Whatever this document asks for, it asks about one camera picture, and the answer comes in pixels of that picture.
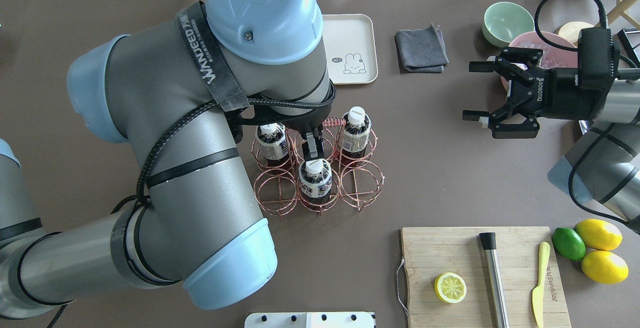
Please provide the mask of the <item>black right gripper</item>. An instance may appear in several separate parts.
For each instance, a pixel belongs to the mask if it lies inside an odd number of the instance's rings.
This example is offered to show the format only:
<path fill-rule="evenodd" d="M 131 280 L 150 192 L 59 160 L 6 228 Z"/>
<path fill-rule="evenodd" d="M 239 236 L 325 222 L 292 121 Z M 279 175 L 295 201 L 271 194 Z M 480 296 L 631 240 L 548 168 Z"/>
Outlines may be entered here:
<path fill-rule="evenodd" d="M 498 73 L 510 83 L 505 104 L 489 113 L 463 110 L 462 120 L 487 124 L 494 139 L 532 139 L 538 118 L 594 120 L 608 91 L 582 89 L 578 68 L 543 69 L 539 48 L 505 47 L 493 61 L 470 61 L 469 72 Z"/>

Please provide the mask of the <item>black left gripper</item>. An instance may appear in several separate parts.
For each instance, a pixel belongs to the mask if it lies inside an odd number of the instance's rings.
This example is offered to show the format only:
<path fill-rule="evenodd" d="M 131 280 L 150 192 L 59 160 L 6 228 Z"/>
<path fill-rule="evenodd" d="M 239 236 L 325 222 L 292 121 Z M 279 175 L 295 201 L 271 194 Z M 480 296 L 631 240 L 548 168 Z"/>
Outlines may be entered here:
<path fill-rule="evenodd" d="M 326 117 L 320 113 L 306 113 L 287 120 L 287 127 L 306 139 L 306 162 L 325 159 L 322 125 Z"/>

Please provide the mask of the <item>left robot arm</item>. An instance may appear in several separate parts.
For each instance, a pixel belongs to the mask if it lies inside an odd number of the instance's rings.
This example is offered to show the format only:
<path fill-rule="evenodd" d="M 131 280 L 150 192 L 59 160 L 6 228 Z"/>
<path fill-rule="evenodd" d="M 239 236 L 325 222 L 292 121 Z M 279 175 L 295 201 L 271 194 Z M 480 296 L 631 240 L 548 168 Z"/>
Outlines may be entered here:
<path fill-rule="evenodd" d="M 284 123 L 307 139 L 305 160 L 324 157 L 336 89 L 317 0 L 197 1 L 78 57 L 67 91 L 96 136 L 132 146 L 135 194 L 108 217 L 47 234 L 2 141 L 3 319 L 177 283 L 217 310 L 272 278 L 274 241 L 237 143 L 243 125 Z"/>

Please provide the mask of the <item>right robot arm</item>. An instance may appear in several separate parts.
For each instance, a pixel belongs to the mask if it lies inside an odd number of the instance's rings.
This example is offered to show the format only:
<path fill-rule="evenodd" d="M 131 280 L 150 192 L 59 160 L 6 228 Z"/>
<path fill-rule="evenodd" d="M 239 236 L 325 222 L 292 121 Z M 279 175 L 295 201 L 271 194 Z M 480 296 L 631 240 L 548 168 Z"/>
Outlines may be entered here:
<path fill-rule="evenodd" d="M 609 209 L 608 219 L 638 233 L 639 70 L 618 67 L 613 43 L 582 43 L 576 52 L 576 68 L 543 69 L 534 48 L 506 47 L 492 60 L 470 62 L 471 72 L 498 73 L 510 87 L 502 107 L 464 110 L 462 118 L 481 123 L 494 139 L 533 139 L 539 118 L 591 121 L 547 178 L 578 207 L 596 201 Z"/>

